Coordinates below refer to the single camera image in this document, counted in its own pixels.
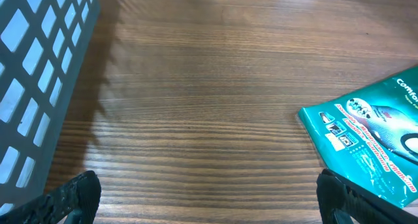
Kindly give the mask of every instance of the lattice pattern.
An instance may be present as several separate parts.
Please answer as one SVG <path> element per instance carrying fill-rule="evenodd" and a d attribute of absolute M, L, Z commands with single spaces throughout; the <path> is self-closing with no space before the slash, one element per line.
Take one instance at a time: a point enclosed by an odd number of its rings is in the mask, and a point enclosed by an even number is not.
<path fill-rule="evenodd" d="M 0 215 L 42 192 L 96 1 L 0 0 Z"/>

